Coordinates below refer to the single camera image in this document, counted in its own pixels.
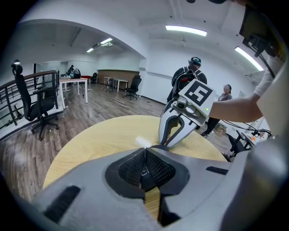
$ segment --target light wood tabletop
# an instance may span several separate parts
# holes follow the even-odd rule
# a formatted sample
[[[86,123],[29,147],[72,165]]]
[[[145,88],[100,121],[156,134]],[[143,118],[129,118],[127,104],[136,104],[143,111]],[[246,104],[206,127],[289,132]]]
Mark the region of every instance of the light wood tabletop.
[[[57,180],[77,165],[134,148],[159,144],[159,117],[128,115],[95,124],[70,140],[52,162],[43,187]],[[226,161],[208,140],[192,132],[170,149],[171,152],[217,161]],[[158,216],[159,190],[146,193],[145,205],[153,217]]]
[[[79,81],[87,81],[86,78],[79,78],[79,79],[59,79],[60,83],[72,83],[72,82],[79,82]]]

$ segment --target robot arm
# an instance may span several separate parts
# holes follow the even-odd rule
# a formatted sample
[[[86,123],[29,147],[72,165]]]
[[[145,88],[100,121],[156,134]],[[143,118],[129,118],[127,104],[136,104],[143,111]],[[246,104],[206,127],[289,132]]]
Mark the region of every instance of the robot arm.
[[[161,145],[171,148],[186,136],[195,127],[203,126],[209,117],[216,91],[197,79],[193,79],[179,93],[177,100],[172,100],[166,106],[158,129],[158,138]],[[181,127],[168,139],[173,127]]]

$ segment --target ceiling beam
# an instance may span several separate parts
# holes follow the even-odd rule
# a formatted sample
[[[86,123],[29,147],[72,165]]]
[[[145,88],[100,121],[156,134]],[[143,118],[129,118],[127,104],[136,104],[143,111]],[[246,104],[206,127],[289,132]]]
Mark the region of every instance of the ceiling beam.
[[[74,33],[74,35],[72,36],[71,41],[70,41],[70,43],[69,43],[69,46],[72,46],[72,45],[73,45],[74,41],[76,40],[76,38],[77,38],[77,36],[79,35],[79,33],[81,32],[81,30],[82,30],[82,28],[80,28],[80,27],[77,27],[77,28],[76,28],[75,33]]]

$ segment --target woman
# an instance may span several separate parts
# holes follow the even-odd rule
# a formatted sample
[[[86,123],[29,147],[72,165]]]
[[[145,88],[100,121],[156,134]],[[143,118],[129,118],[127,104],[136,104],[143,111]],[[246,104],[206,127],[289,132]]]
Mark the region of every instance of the woman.
[[[231,90],[232,87],[230,84],[225,85],[224,93],[222,93],[222,95],[218,98],[218,101],[225,101],[232,99],[233,97],[231,95]],[[208,136],[211,133],[211,131],[213,131],[214,127],[218,124],[219,121],[220,121],[219,119],[210,117],[208,120],[208,128],[201,134],[201,136]]]

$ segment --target wooden floor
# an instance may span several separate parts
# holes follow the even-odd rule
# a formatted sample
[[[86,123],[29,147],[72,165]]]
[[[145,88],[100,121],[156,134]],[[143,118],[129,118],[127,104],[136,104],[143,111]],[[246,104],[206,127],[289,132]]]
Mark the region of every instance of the wooden floor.
[[[0,171],[13,192],[31,201],[42,189],[45,175],[58,152],[86,128],[118,116],[160,116],[164,109],[164,105],[143,97],[131,101],[129,98],[124,99],[124,91],[103,91],[103,85],[100,84],[91,84],[89,88],[88,104],[82,97],[82,89],[80,96],[77,96],[76,85],[72,91],[64,92],[67,108],[58,116],[60,128],[55,130],[47,126],[43,131],[43,141],[38,140],[37,130],[33,135],[29,128],[25,128],[0,142]],[[205,129],[206,125],[197,132],[201,133]],[[230,147],[228,138],[218,133],[207,139],[212,139],[213,145],[222,153]]]

